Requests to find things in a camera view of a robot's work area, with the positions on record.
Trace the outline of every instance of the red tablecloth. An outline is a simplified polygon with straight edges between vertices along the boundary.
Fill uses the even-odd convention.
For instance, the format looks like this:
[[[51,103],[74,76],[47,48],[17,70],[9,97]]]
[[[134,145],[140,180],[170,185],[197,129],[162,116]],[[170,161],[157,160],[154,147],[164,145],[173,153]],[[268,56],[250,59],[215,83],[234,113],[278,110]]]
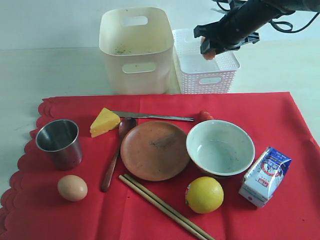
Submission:
[[[196,214],[185,204],[188,184],[203,174],[190,161],[176,177],[162,182],[140,182],[217,240],[311,240],[320,236],[320,149],[288,92],[199,95],[108,95],[44,99],[41,117],[19,171],[1,198],[1,240],[188,240],[194,237],[118,179],[126,173],[118,161],[107,193],[100,183],[118,143],[117,129],[91,138],[89,128],[102,107],[119,111],[192,117],[200,110],[233,122],[252,137],[256,158],[271,146],[292,158],[290,168],[273,198],[256,208],[238,194],[244,175],[219,179],[222,206]],[[35,145],[40,127],[54,119],[71,119],[80,128],[82,163],[68,171],[56,170]],[[139,119],[138,123],[152,121]],[[195,122],[172,121],[186,132]],[[83,178],[88,195],[68,202],[57,190],[67,174]]]

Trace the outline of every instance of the cheese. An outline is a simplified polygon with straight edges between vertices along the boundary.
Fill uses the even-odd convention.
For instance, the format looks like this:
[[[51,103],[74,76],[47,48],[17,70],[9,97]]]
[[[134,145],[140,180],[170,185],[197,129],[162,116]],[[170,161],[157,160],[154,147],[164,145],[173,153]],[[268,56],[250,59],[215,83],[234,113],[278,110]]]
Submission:
[[[95,138],[118,126],[120,117],[107,108],[103,108],[90,126],[91,137]]]

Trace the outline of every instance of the brown egg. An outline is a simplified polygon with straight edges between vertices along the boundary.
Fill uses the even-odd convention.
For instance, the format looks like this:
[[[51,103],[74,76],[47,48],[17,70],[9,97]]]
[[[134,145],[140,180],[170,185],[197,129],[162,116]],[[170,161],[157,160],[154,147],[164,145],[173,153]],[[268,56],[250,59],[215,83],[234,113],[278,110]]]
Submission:
[[[84,199],[88,193],[86,182],[76,175],[66,175],[62,177],[58,184],[60,195],[69,201],[77,202]]]

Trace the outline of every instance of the chopsticks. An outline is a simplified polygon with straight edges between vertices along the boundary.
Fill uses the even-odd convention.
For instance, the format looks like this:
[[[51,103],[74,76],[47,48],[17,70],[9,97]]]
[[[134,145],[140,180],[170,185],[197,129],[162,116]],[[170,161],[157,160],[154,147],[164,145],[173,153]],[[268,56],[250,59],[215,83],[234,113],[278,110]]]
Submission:
[[[137,182],[135,179],[133,179],[128,174],[125,174],[124,176],[120,175],[119,178],[121,181],[123,181],[125,184],[127,184],[130,188],[132,188],[134,191],[136,191],[139,195],[144,197],[151,204],[153,204],[155,207],[157,207],[159,210],[161,210],[167,216],[172,218],[175,222],[177,222],[179,225],[184,227],[186,230],[188,230],[190,233],[192,233],[198,239],[200,239],[200,240],[215,240],[212,236],[210,236],[208,233],[203,231],[200,227],[195,225],[193,222],[191,222],[189,219],[187,219],[181,213],[176,211],[174,208],[169,206],[167,203],[165,203],[158,196],[156,196],[154,193],[152,193],[146,187],[141,185],[139,182]]]

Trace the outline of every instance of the stainless steel cup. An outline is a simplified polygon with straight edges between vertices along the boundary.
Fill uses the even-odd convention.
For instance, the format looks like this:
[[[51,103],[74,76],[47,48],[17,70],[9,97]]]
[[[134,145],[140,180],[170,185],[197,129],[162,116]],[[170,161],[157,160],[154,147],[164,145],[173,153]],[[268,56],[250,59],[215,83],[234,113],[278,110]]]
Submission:
[[[79,127],[74,121],[58,119],[49,122],[37,133],[35,143],[60,170],[73,169],[82,161]]]

